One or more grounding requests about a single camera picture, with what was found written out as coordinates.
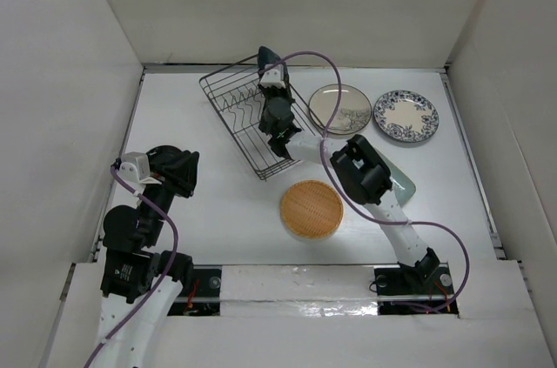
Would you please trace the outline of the beige tree pattern plate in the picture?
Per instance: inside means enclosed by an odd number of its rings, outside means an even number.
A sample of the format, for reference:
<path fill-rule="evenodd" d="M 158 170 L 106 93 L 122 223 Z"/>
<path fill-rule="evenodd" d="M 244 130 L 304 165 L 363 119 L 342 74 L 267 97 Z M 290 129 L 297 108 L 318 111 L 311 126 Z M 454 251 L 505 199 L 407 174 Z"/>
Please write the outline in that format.
<path fill-rule="evenodd" d="M 323 130 L 332 115 L 338 101 L 338 90 L 337 84 L 329 84 L 317 89 L 310 97 L 309 116 L 320 130 Z M 328 128 L 328 133 L 338 136 L 358 133 L 369 124 L 371 115 L 372 104 L 369 98 L 361 90 L 344 84 L 341 102 Z"/>

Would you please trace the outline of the dark blue shell plate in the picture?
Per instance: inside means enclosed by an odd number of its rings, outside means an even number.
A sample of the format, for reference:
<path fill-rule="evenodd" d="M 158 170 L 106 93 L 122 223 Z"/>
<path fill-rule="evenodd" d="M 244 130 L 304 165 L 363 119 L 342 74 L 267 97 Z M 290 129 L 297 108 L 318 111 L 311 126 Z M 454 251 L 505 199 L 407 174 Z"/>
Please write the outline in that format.
<path fill-rule="evenodd" d="M 281 59 L 281 56 L 266 46 L 260 46 L 257 54 L 258 70 L 262 71 L 267 66 L 276 64 Z"/>

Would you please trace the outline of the light green rectangular plate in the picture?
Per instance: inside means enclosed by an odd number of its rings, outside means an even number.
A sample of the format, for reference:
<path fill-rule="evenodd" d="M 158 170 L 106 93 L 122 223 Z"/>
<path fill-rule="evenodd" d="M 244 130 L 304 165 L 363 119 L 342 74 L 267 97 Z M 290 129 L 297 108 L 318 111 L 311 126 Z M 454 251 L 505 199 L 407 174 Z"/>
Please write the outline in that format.
<path fill-rule="evenodd" d="M 404 207 L 415 195 L 416 185 L 398 166 L 388 159 L 386 164 L 391 172 L 394 194 L 401 207 Z"/>

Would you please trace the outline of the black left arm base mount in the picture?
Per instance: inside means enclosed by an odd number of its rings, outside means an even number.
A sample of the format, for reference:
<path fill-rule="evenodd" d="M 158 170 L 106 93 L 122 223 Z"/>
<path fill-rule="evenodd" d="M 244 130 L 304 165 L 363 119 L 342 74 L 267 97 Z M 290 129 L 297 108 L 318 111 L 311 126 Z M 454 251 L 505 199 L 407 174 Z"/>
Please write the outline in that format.
<path fill-rule="evenodd" d="M 191 284 L 180 292 L 168 316 L 219 316 L 221 286 L 221 266 L 196 265 Z"/>

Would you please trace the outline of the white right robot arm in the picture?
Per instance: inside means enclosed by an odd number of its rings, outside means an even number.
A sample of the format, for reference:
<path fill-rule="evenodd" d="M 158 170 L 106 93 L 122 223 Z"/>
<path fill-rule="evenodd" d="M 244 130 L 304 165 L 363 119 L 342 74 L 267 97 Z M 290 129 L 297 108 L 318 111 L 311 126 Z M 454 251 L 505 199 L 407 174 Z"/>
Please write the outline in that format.
<path fill-rule="evenodd" d="M 403 285 L 417 295 L 433 283 L 439 258 L 418 235 L 396 198 L 391 171 L 367 139 L 356 135 L 339 142 L 313 135 L 294 124 L 290 87 L 259 84 L 265 99 L 258 128 L 279 157 L 323 164 L 333 171 L 347 199 L 371 212 L 389 240 Z"/>

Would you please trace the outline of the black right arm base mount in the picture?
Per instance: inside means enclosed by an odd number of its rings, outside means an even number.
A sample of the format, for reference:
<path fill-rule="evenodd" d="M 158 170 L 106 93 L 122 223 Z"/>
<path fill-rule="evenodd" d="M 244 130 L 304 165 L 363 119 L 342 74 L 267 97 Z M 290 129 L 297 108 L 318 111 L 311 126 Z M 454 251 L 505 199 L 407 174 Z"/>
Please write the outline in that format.
<path fill-rule="evenodd" d="M 379 315 L 409 316 L 432 314 L 431 308 L 440 306 L 436 314 L 459 314 L 456 302 L 446 304 L 453 296 L 453 281 L 447 266 L 441 266 L 424 284 L 411 286 L 398 266 L 380 266 L 373 270 L 374 279 L 369 290 L 379 300 Z"/>

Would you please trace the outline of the orange woven round plate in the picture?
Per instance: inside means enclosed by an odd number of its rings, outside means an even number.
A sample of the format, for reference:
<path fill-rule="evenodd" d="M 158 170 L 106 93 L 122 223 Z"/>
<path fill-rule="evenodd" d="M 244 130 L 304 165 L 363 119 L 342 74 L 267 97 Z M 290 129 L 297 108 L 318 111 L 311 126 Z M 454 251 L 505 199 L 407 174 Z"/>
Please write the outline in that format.
<path fill-rule="evenodd" d="M 285 192 L 280 202 L 280 215 L 292 235 L 317 241 L 337 231 L 344 216 L 344 206 L 330 185 L 305 180 Z"/>

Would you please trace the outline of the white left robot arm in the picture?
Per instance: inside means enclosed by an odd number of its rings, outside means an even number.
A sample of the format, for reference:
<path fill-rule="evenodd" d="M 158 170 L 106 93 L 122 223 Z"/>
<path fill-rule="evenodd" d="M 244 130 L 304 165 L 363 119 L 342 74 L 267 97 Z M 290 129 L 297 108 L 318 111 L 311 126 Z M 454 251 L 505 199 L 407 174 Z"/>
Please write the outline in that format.
<path fill-rule="evenodd" d="M 169 210 L 175 197 L 193 195 L 198 161 L 196 151 L 160 145 L 111 165 L 111 176 L 137 204 L 115 206 L 104 216 L 101 315 L 86 366 L 146 367 L 174 300 L 193 287 L 192 258 L 178 252 Z"/>

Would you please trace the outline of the blue floral round plate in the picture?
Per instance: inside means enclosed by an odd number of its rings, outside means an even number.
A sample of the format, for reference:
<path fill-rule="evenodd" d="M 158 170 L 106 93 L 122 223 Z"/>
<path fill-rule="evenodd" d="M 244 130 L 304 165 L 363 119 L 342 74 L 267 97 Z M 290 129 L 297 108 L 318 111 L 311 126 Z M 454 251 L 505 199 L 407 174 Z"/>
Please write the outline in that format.
<path fill-rule="evenodd" d="M 390 138 L 402 143 L 421 143 L 440 126 L 434 105 L 409 90 L 393 90 L 381 95 L 373 106 L 373 119 Z"/>

